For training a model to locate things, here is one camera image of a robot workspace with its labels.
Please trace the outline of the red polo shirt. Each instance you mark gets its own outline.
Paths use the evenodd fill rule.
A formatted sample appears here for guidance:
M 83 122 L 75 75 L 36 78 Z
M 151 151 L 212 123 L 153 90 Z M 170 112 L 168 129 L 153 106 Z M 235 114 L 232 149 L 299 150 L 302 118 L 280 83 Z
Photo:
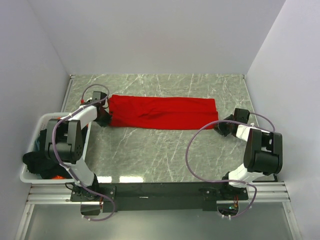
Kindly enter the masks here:
M 217 121 L 213 98 L 112 95 L 110 125 L 118 128 L 198 130 Z

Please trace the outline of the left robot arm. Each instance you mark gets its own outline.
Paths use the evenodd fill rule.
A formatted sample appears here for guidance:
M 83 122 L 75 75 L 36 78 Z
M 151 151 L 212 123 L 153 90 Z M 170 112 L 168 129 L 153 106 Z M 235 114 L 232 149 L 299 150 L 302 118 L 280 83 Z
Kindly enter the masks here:
M 96 200 L 100 195 L 97 176 L 85 163 L 83 152 L 85 141 L 82 130 L 91 122 L 106 127 L 112 116 L 104 105 L 109 95 L 102 91 L 94 91 L 92 98 L 81 103 L 80 107 L 68 115 L 58 119 L 52 118 L 47 123 L 44 154 L 47 159 L 58 163 L 82 187 L 82 195 L 88 201 Z

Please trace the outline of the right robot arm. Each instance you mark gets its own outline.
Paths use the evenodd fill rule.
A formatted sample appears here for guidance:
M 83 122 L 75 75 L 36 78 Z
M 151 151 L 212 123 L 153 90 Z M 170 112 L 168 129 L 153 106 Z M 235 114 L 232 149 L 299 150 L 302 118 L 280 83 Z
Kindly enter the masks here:
M 281 133 L 263 130 L 248 125 L 253 113 L 247 109 L 236 108 L 234 113 L 214 126 L 214 130 L 226 137 L 232 135 L 246 142 L 243 163 L 235 170 L 226 173 L 223 180 L 232 180 L 220 184 L 219 194 L 230 200 L 236 195 L 244 195 L 246 183 L 273 174 L 283 167 L 283 136 Z

